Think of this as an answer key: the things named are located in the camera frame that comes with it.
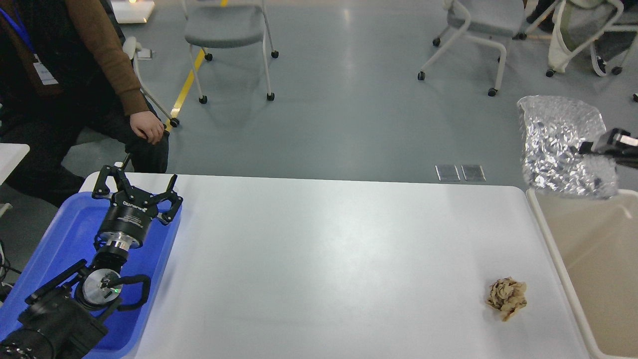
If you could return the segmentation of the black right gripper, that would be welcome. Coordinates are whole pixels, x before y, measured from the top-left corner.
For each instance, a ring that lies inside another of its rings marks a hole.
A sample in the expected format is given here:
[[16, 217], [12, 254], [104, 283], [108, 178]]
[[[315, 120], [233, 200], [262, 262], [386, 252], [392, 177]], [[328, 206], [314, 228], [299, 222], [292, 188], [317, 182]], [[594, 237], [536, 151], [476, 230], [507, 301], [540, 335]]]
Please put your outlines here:
[[612, 129], [592, 142], [583, 142], [578, 153], [616, 155], [616, 164], [636, 170], [638, 168], [638, 139], [624, 129]]

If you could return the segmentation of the person's hand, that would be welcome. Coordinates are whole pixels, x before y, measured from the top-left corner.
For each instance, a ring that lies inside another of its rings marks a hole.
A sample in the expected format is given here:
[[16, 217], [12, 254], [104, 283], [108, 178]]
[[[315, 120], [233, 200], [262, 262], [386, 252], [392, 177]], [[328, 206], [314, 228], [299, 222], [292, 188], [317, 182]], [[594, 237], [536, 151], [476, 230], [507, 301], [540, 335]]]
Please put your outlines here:
[[157, 145], [164, 135], [164, 125], [151, 111], [135, 112], [130, 115], [130, 127], [134, 133], [148, 141], [151, 145]]

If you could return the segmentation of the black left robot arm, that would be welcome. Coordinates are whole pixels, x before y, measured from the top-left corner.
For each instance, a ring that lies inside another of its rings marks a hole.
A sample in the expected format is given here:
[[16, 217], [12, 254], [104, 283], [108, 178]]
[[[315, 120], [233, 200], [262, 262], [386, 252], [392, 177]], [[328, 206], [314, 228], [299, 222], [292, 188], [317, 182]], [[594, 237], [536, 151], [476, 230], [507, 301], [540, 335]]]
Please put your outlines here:
[[106, 165], [64, 202], [1, 308], [3, 359], [109, 359], [134, 345], [179, 225], [176, 181], [150, 193]]

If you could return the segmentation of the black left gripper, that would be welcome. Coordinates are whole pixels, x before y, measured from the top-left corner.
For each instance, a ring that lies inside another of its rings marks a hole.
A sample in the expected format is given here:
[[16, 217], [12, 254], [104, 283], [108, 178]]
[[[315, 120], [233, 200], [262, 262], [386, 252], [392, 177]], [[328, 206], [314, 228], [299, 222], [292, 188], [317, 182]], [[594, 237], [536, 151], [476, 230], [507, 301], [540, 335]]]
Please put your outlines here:
[[[96, 234], [96, 248], [105, 245], [121, 248], [142, 247], [150, 232], [153, 218], [157, 218], [162, 225], [168, 225], [174, 220], [183, 203], [184, 199], [174, 190], [178, 175], [172, 175], [166, 191], [150, 194], [133, 189], [126, 177], [126, 166], [127, 164], [104, 165], [98, 174], [93, 198], [110, 199], [110, 206]], [[107, 186], [109, 178], [115, 181], [117, 191], [113, 192]], [[170, 202], [170, 207], [161, 212], [158, 205], [166, 201]]]

